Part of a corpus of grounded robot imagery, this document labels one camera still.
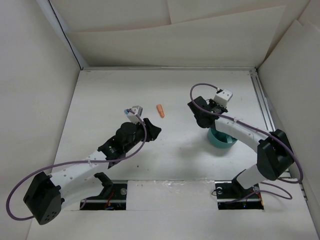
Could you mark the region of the orange correction tape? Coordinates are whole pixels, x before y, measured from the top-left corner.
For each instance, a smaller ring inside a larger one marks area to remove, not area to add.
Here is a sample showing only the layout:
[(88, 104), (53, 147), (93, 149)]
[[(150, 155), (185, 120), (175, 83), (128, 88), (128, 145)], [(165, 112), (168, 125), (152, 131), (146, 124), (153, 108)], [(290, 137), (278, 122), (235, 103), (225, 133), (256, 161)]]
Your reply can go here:
[(163, 106), (161, 104), (157, 104), (156, 105), (156, 109), (158, 111), (159, 116), (161, 118), (164, 118), (165, 117), (165, 112), (164, 112)]

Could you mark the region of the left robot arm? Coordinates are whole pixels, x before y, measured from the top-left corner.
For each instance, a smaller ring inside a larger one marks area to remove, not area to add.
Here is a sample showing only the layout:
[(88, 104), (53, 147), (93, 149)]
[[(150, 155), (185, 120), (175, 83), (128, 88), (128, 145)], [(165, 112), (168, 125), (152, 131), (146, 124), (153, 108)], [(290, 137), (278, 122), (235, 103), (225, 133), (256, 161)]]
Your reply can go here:
[(48, 224), (62, 209), (90, 197), (107, 198), (113, 182), (107, 169), (125, 158), (140, 142), (154, 141), (162, 129), (148, 118), (143, 123), (125, 122), (115, 135), (88, 157), (52, 174), (36, 174), (23, 198), (39, 225)]

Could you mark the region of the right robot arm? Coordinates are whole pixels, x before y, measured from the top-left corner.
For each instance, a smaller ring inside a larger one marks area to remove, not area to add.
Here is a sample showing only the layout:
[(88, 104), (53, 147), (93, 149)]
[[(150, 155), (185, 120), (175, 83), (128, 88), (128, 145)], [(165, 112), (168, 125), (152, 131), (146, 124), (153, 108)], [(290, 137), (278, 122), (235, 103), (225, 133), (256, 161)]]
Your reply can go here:
[(237, 198), (244, 198), (249, 189), (263, 181), (277, 180), (295, 163), (295, 156), (284, 131), (277, 129), (267, 132), (250, 126), (227, 115), (227, 109), (213, 99), (206, 101), (202, 96), (187, 105), (199, 127), (229, 135), (256, 153), (256, 163), (231, 180), (230, 188)]

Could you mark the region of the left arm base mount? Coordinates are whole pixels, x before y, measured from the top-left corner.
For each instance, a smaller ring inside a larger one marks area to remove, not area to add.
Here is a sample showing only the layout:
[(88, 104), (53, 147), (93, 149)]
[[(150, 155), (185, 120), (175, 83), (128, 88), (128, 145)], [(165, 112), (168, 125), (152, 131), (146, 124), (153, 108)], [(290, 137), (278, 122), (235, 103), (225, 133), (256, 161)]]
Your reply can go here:
[(128, 182), (116, 181), (107, 196), (92, 196), (80, 201), (82, 211), (124, 211), (127, 205)]

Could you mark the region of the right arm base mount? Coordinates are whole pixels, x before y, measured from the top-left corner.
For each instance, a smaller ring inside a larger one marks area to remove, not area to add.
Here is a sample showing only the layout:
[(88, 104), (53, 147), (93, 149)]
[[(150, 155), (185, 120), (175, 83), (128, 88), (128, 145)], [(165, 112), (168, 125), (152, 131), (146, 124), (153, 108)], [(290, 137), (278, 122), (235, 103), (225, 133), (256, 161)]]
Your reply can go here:
[(229, 181), (216, 181), (212, 192), (216, 196), (218, 210), (264, 210), (259, 185), (243, 189)]

